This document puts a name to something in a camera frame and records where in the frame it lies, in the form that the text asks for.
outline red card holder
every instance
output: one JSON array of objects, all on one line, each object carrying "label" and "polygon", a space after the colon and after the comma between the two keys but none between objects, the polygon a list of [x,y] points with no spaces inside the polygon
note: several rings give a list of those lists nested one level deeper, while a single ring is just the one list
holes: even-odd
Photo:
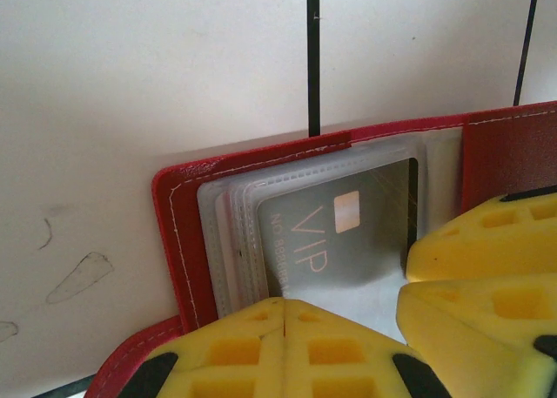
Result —
[{"label": "red card holder", "polygon": [[[218,318],[198,211],[197,191],[204,182],[345,150],[353,144],[376,138],[464,127],[463,170],[465,173],[462,198],[470,199],[472,196],[470,192],[473,190],[470,188],[481,186],[477,179],[484,178],[483,175],[476,175],[473,172],[474,162],[477,162],[477,158],[482,155],[481,152],[474,151],[481,151],[483,148],[476,144],[477,135],[466,132],[470,124],[474,126],[498,123],[512,125],[514,121],[532,120],[535,128],[543,122],[548,132],[546,138],[549,138],[549,143],[552,141],[551,138],[554,138],[553,147],[555,147],[557,145],[556,112],[557,102],[551,102],[448,117],[368,125],[321,137],[193,161],[161,170],[152,182],[152,195],[180,314],[146,328],[122,343],[98,371],[85,397],[116,397],[152,349]],[[539,132],[540,130],[537,130],[535,135],[540,135]],[[551,144],[544,143],[541,147],[542,150],[553,153]],[[491,154],[488,155],[492,157],[500,155],[500,151],[490,152]],[[520,161],[528,161],[528,159],[521,156]],[[513,162],[508,162],[507,166],[512,168]],[[544,178],[544,182],[554,181],[556,178],[554,167],[551,165],[548,167],[549,177]]]}]

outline card chip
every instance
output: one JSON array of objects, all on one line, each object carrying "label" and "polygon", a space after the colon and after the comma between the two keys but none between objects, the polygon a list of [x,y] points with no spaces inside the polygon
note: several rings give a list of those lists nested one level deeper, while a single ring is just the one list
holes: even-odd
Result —
[{"label": "card chip", "polygon": [[359,192],[349,192],[334,199],[334,226],[337,234],[359,226]]}]

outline white surface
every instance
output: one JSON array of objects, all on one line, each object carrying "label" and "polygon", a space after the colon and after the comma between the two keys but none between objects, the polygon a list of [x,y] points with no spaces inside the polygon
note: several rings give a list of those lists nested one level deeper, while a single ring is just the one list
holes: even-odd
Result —
[{"label": "white surface", "polygon": [[[177,312],[151,178],[306,127],[305,0],[0,0],[0,31],[4,398],[93,374]],[[91,252],[114,270],[47,303]]]},{"label": "white surface", "polygon": [[538,0],[520,103],[557,100],[557,0]]},{"label": "white surface", "polygon": [[322,123],[512,105],[529,5],[321,0]]}]

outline red leather cover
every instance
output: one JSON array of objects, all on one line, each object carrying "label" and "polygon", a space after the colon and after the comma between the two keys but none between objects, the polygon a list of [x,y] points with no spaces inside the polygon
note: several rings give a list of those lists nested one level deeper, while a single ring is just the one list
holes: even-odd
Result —
[{"label": "red leather cover", "polygon": [[505,193],[557,185],[555,102],[475,118],[463,139],[463,212]]},{"label": "red leather cover", "polygon": [[[98,371],[85,397],[116,397],[152,349],[217,319],[197,204],[197,190],[202,183],[269,165],[343,150],[360,141],[406,132],[424,132],[458,126],[464,126],[466,132],[470,132],[473,126],[477,126],[477,129],[480,130],[484,125],[503,123],[509,119],[515,120],[518,118],[522,120],[524,118],[536,118],[541,123],[546,124],[544,126],[549,124],[550,129],[554,132],[555,122],[557,121],[556,110],[557,102],[552,102],[451,117],[423,118],[369,125],[322,137],[194,161],[184,165],[175,165],[160,171],[153,180],[152,194],[180,316],[172,317],[149,327],[125,341]],[[523,128],[520,128],[520,126],[515,133],[511,132],[512,136],[516,137],[517,132],[522,132]],[[534,141],[546,147],[549,150],[548,153],[552,153],[551,156],[555,159],[554,151],[551,151],[554,150],[555,145],[549,145],[552,140],[544,140],[539,131],[531,131],[532,129],[529,132],[531,132],[530,135],[534,135],[532,137],[535,138]],[[470,134],[466,134],[466,132],[466,155],[470,156],[471,153],[473,155],[474,141],[477,140],[474,138],[480,138],[481,136],[472,131],[473,140],[466,140],[470,138],[468,137]],[[549,135],[552,136],[555,143],[554,133]],[[504,154],[505,150],[505,146],[500,145],[498,151],[493,150],[493,154]],[[471,168],[474,169],[475,166],[478,166],[477,161],[479,161],[480,156],[473,155],[470,159],[465,158],[468,164],[465,173],[468,173],[468,179],[473,177],[476,179],[477,186],[481,186],[481,180],[477,179],[484,178],[474,177],[475,175],[470,173]],[[470,184],[470,180],[466,184],[468,186],[465,187],[463,196],[470,199],[471,188],[475,186]]]}]

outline scuff mark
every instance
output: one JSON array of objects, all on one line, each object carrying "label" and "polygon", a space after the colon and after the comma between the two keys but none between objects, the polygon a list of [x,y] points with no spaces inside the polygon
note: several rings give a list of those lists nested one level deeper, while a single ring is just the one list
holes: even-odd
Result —
[{"label": "scuff mark", "polygon": [[57,304],[68,300],[88,287],[99,282],[114,267],[101,253],[87,254],[71,273],[46,297],[47,304]]},{"label": "scuff mark", "polygon": [[12,335],[19,333],[19,328],[15,322],[0,321],[0,343],[8,340]]},{"label": "scuff mark", "polygon": [[49,238],[46,240],[46,242],[45,242],[42,246],[40,246],[40,247],[38,248],[38,250],[43,250],[43,249],[44,249],[45,247],[47,247],[47,246],[50,244],[50,242],[52,241],[52,226],[50,225],[50,221],[48,220],[48,218],[45,218],[45,219],[44,219],[44,223],[46,224],[46,226],[47,226],[48,229],[49,229]]}]

